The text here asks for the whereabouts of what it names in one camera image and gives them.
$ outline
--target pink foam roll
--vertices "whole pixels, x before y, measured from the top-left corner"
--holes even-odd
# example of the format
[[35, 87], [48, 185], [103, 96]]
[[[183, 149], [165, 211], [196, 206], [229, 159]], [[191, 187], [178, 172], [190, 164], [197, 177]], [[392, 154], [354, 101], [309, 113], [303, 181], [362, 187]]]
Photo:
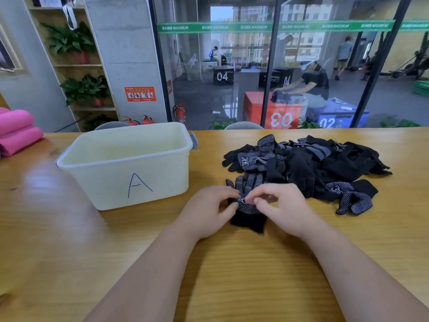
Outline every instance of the pink foam roll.
[[28, 127], [33, 123], [34, 117], [22, 109], [0, 114], [0, 136]]
[[40, 138], [43, 138], [42, 130], [33, 126], [7, 133], [0, 136], [0, 153], [5, 157], [12, 156]]
[[10, 109], [4, 108], [4, 107], [0, 107], [0, 114], [7, 113], [7, 112], [10, 112]]

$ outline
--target hand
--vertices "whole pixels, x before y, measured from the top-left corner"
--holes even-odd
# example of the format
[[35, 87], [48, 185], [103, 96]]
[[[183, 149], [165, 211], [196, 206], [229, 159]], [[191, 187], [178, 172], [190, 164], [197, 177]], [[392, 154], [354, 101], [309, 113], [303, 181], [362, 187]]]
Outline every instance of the hand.
[[[269, 202], [278, 201], [278, 207]], [[246, 203], [270, 218], [286, 233], [304, 238], [311, 228], [323, 220], [306, 203], [295, 184], [262, 184], [245, 198]]]
[[240, 193], [229, 186], [206, 186], [189, 199], [173, 224], [195, 241], [209, 237], [225, 225], [239, 207], [234, 202], [223, 212], [219, 212], [219, 203], [228, 198], [239, 197]]

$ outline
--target fire extinguisher sign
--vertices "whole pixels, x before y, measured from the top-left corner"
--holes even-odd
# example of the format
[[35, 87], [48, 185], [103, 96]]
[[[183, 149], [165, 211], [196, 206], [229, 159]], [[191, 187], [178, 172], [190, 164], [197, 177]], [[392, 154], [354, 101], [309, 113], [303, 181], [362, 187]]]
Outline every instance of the fire extinguisher sign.
[[125, 87], [129, 102], [156, 102], [155, 87]]

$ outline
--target red fire extinguisher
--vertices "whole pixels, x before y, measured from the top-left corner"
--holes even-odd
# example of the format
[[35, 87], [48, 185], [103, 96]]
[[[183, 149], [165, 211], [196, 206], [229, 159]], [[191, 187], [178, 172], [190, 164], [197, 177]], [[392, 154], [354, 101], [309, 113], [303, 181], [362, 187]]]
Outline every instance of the red fire extinguisher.
[[142, 124], [153, 124], [153, 123], [155, 123], [155, 122], [153, 121], [153, 119], [152, 119], [152, 118], [150, 118], [150, 117], [149, 117], [149, 116], [147, 116], [147, 115], [145, 115], [145, 116], [144, 116], [143, 121], [142, 121]]
[[174, 117], [176, 122], [186, 124], [185, 104], [180, 102], [173, 107]]
[[127, 120], [123, 120], [122, 122], [126, 122], [130, 125], [140, 125], [140, 123], [138, 123], [137, 121], [133, 120], [132, 118], [128, 117], [128, 116], [124, 116], [125, 118], [127, 118]]

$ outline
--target blue box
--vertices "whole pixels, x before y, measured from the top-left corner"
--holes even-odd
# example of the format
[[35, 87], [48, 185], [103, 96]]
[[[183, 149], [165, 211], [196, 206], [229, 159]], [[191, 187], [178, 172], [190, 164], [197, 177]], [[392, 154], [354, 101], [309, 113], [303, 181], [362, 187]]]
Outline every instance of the blue box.
[[[327, 100], [325, 107], [308, 108], [305, 116], [326, 129], [347, 128], [350, 127], [356, 109], [357, 106], [334, 97]], [[368, 116], [369, 111], [364, 111], [357, 127], [365, 127]]]

